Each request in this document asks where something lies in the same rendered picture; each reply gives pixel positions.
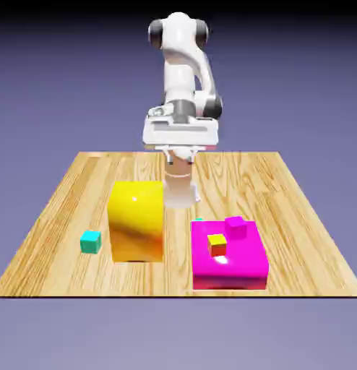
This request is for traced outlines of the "small magenta cube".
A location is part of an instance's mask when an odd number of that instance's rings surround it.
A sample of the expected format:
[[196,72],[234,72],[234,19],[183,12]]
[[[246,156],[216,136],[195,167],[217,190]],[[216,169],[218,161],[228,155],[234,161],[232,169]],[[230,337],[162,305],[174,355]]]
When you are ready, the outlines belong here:
[[229,240],[246,238],[247,222],[241,216],[231,216],[225,219],[225,235]]

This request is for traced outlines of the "small yellow cube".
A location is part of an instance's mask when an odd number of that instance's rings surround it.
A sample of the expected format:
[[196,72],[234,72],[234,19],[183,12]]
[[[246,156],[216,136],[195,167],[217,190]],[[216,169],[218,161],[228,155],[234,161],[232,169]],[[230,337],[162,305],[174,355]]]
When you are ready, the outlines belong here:
[[226,255],[227,240],[222,233],[210,234],[207,236],[207,248],[211,257]]

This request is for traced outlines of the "large magenta box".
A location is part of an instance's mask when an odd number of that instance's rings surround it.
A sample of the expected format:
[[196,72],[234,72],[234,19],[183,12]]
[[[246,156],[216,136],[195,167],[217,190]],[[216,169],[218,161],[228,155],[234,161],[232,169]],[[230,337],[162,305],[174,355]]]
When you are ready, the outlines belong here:
[[[229,240],[224,220],[191,222],[193,289],[264,290],[267,286],[269,261],[253,220],[246,220],[247,235]],[[211,257],[207,236],[222,233],[227,240],[226,255]]]

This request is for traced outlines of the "large yellow box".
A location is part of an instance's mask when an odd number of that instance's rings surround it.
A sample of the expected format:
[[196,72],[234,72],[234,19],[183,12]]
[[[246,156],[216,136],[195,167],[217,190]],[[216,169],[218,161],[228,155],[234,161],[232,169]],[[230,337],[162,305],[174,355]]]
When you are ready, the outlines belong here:
[[162,181],[116,181],[107,214],[114,262],[163,261]]

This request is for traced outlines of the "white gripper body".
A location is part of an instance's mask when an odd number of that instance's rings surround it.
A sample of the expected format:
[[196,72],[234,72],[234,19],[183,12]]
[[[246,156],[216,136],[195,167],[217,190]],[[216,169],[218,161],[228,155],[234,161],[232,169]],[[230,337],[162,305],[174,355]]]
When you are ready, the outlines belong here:
[[148,116],[142,133],[148,147],[214,147],[218,144],[218,121],[189,117],[188,123],[174,123],[172,116]]

